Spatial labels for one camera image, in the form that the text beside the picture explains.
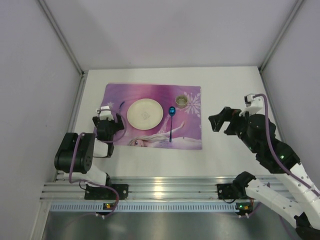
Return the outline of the white round plate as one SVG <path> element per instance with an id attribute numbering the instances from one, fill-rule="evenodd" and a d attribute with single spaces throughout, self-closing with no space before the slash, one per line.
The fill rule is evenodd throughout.
<path id="1" fill-rule="evenodd" d="M 153 99 L 142 98 L 130 105 L 126 118 L 128 123 L 137 130 L 150 130 L 157 127 L 162 121 L 164 110 Z"/>

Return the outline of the blue metallic spoon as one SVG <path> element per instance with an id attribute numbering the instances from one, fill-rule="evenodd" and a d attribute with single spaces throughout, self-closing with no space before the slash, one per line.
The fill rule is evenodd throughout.
<path id="1" fill-rule="evenodd" d="M 170 106 L 168 110 L 170 116 L 170 132 L 169 132 L 169 142 L 172 142 L 172 129 L 173 129 L 173 117 L 176 114 L 176 108 L 174 106 Z"/>

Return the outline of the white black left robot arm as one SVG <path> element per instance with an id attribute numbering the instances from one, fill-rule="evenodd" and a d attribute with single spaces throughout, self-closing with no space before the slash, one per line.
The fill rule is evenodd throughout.
<path id="1" fill-rule="evenodd" d="M 124 135 L 126 122 L 118 112 L 115 116 L 92 118 L 95 133 L 68 132 L 54 157 L 54 167 L 68 175 L 68 181 L 73 184 L 83 182 L 93 187 L 110 188 L 111 178 L 94 165 L 94 158 L 110 158 L 114 152 L 114 142 L 121 139 L 116 137 L 118 132 Z"/>

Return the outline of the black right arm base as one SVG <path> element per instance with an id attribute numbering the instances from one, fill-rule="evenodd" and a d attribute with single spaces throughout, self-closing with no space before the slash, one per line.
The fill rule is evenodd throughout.
<path id="1" fill-rule="evenodd" d="M 231 183 L 219 183 L 216 185 L 219 200 L 237 200 L 238 194 Z"/>

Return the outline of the beige speckled cup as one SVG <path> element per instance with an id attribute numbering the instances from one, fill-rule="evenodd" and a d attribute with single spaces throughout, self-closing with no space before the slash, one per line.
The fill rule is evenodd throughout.
<path id="1" fill-rule="evenodd" d="M 175 104 L 178 108 L 183 109 L 188 105 L 188 97 L 185 94 L 178 95 L 175 98 Z"/>

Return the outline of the purple princess cloth placemat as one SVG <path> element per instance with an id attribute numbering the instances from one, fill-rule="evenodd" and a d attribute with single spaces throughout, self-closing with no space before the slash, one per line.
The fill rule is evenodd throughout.
<path id="1" fill-rule="evenodd" d="M 179 95 L 188 97 L 185 108 L 178 108 L 175 99 Z M 115 142 L 116 146 L 149 147 L 179 150 L 202 149 L 200 86 L 161 85 L 137 83 L 108 83 L 105 87 L 102 106 L 109 106 L 119 111 L 126 118 L 131 104 L 140 99 L 152 99 L 163 108 L 163 118 L 158 126 L 149 130 L 138 130 L 129 123 L 126 124 L 124 136 Z M 176 113 L 172 122 L 172 141 L 169 142 L 171 117 L 169 108 L 173 106 Z"/>

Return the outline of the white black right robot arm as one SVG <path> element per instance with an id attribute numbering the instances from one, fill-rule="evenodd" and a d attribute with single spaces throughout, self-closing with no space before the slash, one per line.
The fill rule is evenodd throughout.
<path id="1" fill-rule="evenodd" d="M 244 171 L 231 184 L 239 199 L 258 200 L 285 219 L 303 240 L 320 238 L 320 193 L 308 178 L 300 158 L 275 136 L 276 126 L 263 114 L 242 114 L 224 107 L 208 118 L 214 132 L 228 122 L 224 133 L 237 136 L 255 154 L 259 164 L 277 178 L 293 196 L 290 200 Z"/>

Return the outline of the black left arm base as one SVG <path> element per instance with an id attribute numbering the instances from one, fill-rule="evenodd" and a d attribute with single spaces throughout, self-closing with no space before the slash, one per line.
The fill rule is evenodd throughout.
<path id="1" fill-rule="evenodd" d="M 128 184 L 112 184 L 111 186 L 119 195 L 119 200 L 125 200 L 128 197 Z M 85 200 L 116 200 L 116 194 L 103 187 L 86 186 L 84 195 Z"/>

